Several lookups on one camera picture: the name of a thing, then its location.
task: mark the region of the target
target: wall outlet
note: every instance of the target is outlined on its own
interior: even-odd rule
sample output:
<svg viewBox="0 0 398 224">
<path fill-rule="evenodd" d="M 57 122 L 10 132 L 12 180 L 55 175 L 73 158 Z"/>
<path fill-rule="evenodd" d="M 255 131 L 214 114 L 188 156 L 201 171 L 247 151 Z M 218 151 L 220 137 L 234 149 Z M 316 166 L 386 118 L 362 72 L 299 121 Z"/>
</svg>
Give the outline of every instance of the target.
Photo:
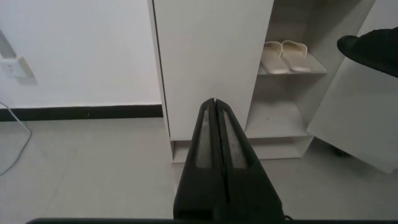
<svg viewBox="0 0 398 224">
<path fill-rule="evenodd" d="M 0 66 L 10 78 L 28 78 L 33 76 L 23 57 L 1 59 Z"/>
</svg>

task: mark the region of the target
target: open cabinet door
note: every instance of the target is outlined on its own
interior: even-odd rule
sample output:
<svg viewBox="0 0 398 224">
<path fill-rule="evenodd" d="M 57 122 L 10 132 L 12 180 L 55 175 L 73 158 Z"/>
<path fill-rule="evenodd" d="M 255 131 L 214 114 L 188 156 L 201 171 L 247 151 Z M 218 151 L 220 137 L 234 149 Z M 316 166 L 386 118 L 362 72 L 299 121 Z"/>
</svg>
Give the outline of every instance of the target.
<svg viewBox="0 0 398 224">
<path fill-rule="evenodd" d="M 376 1 L 359 30 L 398 26 L 398 1 Z M 348 58 L 330 85 L 307 132 L 377 167 L 398 167 L 398 78 Z"/>
</svg>

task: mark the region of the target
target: white cable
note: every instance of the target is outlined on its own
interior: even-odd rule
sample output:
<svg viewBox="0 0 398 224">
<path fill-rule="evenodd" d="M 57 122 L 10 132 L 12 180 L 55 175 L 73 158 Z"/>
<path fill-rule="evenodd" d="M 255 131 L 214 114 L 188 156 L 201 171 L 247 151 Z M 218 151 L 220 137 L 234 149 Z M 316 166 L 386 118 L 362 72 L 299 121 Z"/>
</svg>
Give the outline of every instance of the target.
<svg viewBox="0 0 398 224">
<path fill-rule="evenodd" d="M 17 161 L 19 160 L 19 158 L 21 157 L 22 153 L 24 152 L 24 149 L 27 145 L 27 143 L 30 141 L 30 138 L 32 137 L 32 131 L 28 128 L 27 125 L 25 125 L 24 123 L 22 123 L 22 121 L 20 121 L 17 116 L 15 116 L 15 114 L 11 111 L 11 109 L 5 105 L 3 102 L 0 101 L 0 104 L 2 104 L 3 106 L 5 106 L 7 108 L 7 110 L 10 112 L 10 114 L 18 121 L 19 124 L 21 124 L 26 131 L 29 133 L 29 137 L 27 138 L 27 141 L 25 142 L 24 146 L 22 147 L 21 151 L 19 151 L 19 154 L 17 156 L 17 158 L 14 160 L 14 162 L 12 162 L 11 166 L 9 166 L 5 171 L 1 172 L 0 175 L 3 175 L 4 173 L 6 173 L 7 171 L 9 171 L 12 167 L 14 167 L 14 165 L 17 163 Z"/>
</svg>

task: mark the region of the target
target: beige slipper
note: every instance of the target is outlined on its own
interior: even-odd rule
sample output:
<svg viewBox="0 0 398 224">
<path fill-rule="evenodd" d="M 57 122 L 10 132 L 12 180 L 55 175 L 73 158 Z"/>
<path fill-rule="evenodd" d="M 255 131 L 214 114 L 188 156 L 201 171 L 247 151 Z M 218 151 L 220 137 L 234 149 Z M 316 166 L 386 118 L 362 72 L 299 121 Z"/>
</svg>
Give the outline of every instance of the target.
<svg viewBox="0 0 398 224">
<path fill-rule="evenodd" d="M 306 73 L 311 72 L 311 66 L 307 62 L 307 46 L 291 40 L 282 42 L 282 59 L 291 71 Z"/>
<path fill-rule="evenodd" d="M 278 41 L 264 43 L 261 56 L 261 66 L 267 73 L 273 75 L 287 74 L 290 72 L 288 66 L 281 59 L 282 44 Z"/>
</svg>

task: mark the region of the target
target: gray floor tile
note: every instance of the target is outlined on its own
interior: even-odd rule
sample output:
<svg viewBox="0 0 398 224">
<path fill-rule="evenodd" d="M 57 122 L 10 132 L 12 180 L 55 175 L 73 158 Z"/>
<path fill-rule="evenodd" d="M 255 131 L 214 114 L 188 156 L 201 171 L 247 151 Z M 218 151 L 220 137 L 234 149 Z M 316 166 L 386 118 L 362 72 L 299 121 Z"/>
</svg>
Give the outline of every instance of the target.
<svg viewBox="0 0 398 224">
<path fill-rule="evenodd" d="M 0 223 L 37 217 L 172 218 L 182 164 L 170 163 L 162 118 L 28 122 L 33 137 L 0 176 Z M 0 123 L 0 169 L 27 135 Z M 263 161 L 286 214 L 398 219 L 398 172 L 337 157 L 315 141 L 302 159 Z"/>
</svg>

